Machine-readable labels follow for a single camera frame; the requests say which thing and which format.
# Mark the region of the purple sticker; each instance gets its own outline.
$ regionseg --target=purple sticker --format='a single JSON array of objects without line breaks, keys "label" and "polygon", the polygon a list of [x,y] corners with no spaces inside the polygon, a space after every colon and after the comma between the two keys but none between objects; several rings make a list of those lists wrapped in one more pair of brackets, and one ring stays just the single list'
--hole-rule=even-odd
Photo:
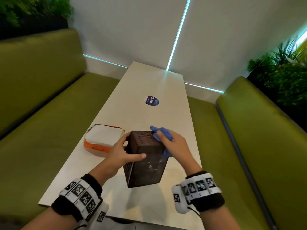
[{"label": "purple sticker", "polygon": [[150,106],[156,106],[159,104],[159,100],[153,96],[144,97],[145,103]]}]

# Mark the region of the left hand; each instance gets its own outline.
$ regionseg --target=left hand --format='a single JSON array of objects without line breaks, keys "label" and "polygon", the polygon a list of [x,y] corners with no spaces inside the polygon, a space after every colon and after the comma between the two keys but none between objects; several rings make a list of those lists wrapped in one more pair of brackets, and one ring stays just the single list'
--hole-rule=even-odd
[{"label": "left hand", "polygon": [[111,148],[109,155],[89,174],[91,174],[102,186],[109,178],[114,177],[117,171],[128,162],[136,162],[144,159],[146,154],[127,154],[124,150],[124,143],[130,132],[123,135]]}]

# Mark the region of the seat cushion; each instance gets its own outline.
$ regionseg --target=seat cushion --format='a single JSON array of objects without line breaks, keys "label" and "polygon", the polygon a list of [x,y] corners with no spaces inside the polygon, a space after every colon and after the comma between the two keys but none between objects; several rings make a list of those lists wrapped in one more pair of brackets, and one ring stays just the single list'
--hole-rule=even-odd
[{"label": "seat cushion", "polygon": [[217,102],[278,229],[305,229],[307,134],[244,77]]},{"label": "seat cushion", "polygon": [[0,42],[0,136],[86,69],[78,32],[64,29]]},{"label": "seat cushion", "polygon": [[202,168],[214,176],[242,230],[269,230],[214,104],[188,101]]},{"label": "seat cushion", "polygon": [[119,80],[87,73],[0,141],[0,217],[25,224]]}]

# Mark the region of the blue cloth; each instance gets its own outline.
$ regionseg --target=blue cloth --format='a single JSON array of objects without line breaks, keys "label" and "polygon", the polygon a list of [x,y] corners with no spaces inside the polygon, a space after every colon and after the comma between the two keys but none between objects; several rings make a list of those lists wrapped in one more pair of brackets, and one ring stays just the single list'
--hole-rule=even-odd
[{"label": "blue cloth", "polygon": [[[151,129],[152,132],[154,132],[153,137],[160,142],[161,142],[161,140],[160,140],[159,136],[157,135],[157,131],[161,131],[167,137],[168,140],[170,140],[170,141],[173,140],[171,133],[168,131],[168,129],[166,129],[164,127],[157,128],[157,127],[154,127],[154,126],[150,126],[150,129]],[[167,149],[164,150],[163,156],[172,157],[172,155],[169,153],[169,151]]]}]

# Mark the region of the dark brown speaker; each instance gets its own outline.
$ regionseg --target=dark brown speaker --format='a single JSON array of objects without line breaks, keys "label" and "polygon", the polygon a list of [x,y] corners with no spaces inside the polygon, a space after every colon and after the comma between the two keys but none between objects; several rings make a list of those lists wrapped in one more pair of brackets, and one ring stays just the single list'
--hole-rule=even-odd
[{"label": "dark brown speaker", "polygon": [[153,137],[151,131],[131,131],[126,152],[146,154],[138,162],[124,165],[128,188],[156,184],[161,181],[168,157],[163,156],[165,146]]}]

